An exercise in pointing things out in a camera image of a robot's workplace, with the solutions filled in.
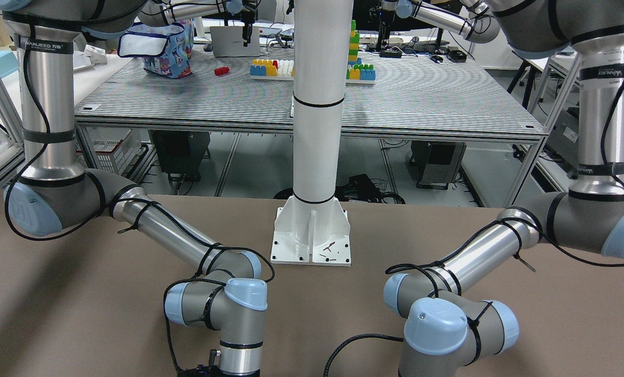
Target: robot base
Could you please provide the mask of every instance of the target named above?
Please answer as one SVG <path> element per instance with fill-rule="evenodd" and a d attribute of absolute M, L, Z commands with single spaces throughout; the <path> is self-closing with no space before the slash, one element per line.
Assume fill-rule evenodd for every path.
<path fill-rule="evenodd" d="M 322 205 L 307 205 L 294 196 L 288 198 L 277 210 L 270 261 L 350 267 L 349 223 L 340 202 L 334 198 Z"/>

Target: plastic crate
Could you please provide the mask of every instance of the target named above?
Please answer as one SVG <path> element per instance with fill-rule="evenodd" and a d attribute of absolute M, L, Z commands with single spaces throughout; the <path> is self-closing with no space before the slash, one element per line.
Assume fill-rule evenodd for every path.
<path fill-rule="evenodd" d="M 130 161 L 141 148 L 139 132 L 128 128 L 92 127 L 89 135 L 100 162 L 100 167 L 109 172 L 123 174 Z M 84 154 L 79 143 L 76 144 L 76 157 L 81 164 L 86 165 Z"/>

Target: overhead robot arm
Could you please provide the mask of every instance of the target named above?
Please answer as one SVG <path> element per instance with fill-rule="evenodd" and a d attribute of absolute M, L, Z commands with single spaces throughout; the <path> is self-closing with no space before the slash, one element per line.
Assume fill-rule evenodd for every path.
<path fill-rule="evenodd" d="M 221 330 L 221 360 L 211 367 L 212 375 L 259 375 L 268 307 L 266 283 L 258 280 L 259 255 L 222 246 L 156 203 L 141 186 L 104 170 L 84 169 L 75 158 L 72 41 L 82 31 L 100 38 L 118 35 L 145 5 L 141 0 L 0 0 L 21 57 L 26 156 L 5 190 L 5 215 L 12 230 L 35 241 L 60 238 L 104 215 L 151 237 L 197 268 L 192 279 L 168 288 L 165 311 L 178 324 Z M 170 21 L 209 12 L 188 5 L 171 15 L 171 6 L 158 8 Z M 175 367 L 183 372 L 176 361 Z"/>
<path fill-rule="evenodd" d="M 468 9 L 470 17 L 461 17 L 423 0 L 382 0 L 377 48 L 383 48 L 388 44 L 391 24 L 396 16 L 413 17 L 458 34 L 474 43 L 489 43 L 494 40 L 500 28 L 494 17 L 489 14 L 487 5 L 479 0 L 462 0 L 461 3 Z"/>
<path fill-rule="evenodd" d="M 505 305 L 487 304 L 483 319 L 475 320 L 477 308 L 468 311 L 470 304 L 458 296 L 506 260 L 520 259 L 520 250 L 547 241 L 562 251 L 624 258 L 624 0 L 484 2 L 522 57 L 548 57 L 568 45 L 581 55 L 579 178 L 568 193 L 534 196 L 507 208 L 443 260 L 387 270 L 394 275 L 384 301 L 408 318 L 402 377 L 454 375 L 514 344 L 518 324 Z M 467 324 L 459 316 L 467 316 Z M 501 325 L 486 331 L 496 323 Z"/>

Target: gray floor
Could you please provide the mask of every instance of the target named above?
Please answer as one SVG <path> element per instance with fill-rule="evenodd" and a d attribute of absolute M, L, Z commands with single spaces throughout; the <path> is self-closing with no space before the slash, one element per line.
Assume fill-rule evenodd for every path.
<path fill-rule="evenodd" d="M 514 71 L 490 71 L 489 73 L 505 88 L 510 83 Z M 540 121 L 546 120 L 545 112 L 553 105 L 556 80 L 549 82 L 544 102 L 537 107 L 534 116 Z M 513 96 L 521 101 L 523 86 L 517 86 Z M 575 94 L 571 100 L 576 101 Z M 236 134 L 211 134 L 209 149 L 211 158 L 201 163 L 201 181 L 184 182 L 178 187 L 167 181 L 167 175 L 161 173 L 158 164 L 154 164 L 144 178 L 143 186 L 149 193 L 213 196 L 224 165 L 233 145 Z M 386 140 L 398 144 L 400 140 Z M 293 143 L 290 136 L 272 136 L 242 134 L 235 152 L 235 157 L 227 172 L 225 186 L 221 196 L 246 198 L 272 198 L 278 191 L 293 185 Z M 355 174 L 367 174 L 379 181 L 386 191 L 397 190 L 406 203 L 417 205 L 440 205 L 475 207 L 473 196 L 466 182 L 451 184 L 447 190 L 421 189 L 415 186 L 417 178 L 413 167 L 408 164 L 412 152 L 410 144 L 386 151 L 388 168 L 381 153 L 379 140 L 365 138 L 343 138 L 340 146 L 337 183 L 345 184 L 348 177 Z M 520 162 L 512 157 L 511 146 L 498 143 L 469 143 L 463 167 L 472 180 L 473 186 L 482 198 L 487 198 L 485 205 L 501 207 Z M 388 171 L 393 174 L 395 188 L 388 183 Z M 537 184 L 530 180 L 522 195 L 534 195 L 541 192 Z"/>

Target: brown table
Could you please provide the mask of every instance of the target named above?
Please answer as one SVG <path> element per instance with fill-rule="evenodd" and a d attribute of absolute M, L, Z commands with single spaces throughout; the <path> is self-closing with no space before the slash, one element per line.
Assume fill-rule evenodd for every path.
<path fill-rule="evenodd" d="M 213 238 L 268 254 L 281 202 L 156 196 Z M 348 203 L 354 265 L 277 265 L 269 284 L 262 375 L 322 374 L 347 337 L 402 336 L 386 308 L 384 269 L 453 250 L 492 220 L 488 208 Z M 161 309 L 163 289 L 194 268 L 112 219 L 50 243 L 7 229 L 0 191 L 0 375 L 172 376 Z M 550 246 L 523 253 L 538 272 L 510 260 L 470 289 L 497 299 L 520 320 L 516 346 L 458 375 L 624 375 L 624 269 L 588 267 Z M 173 326 L 183 367 L 206 363 L 218 333 Z M 331 376 L 397 375 L 401 345 L 364 339 L 345 348 Z"/>

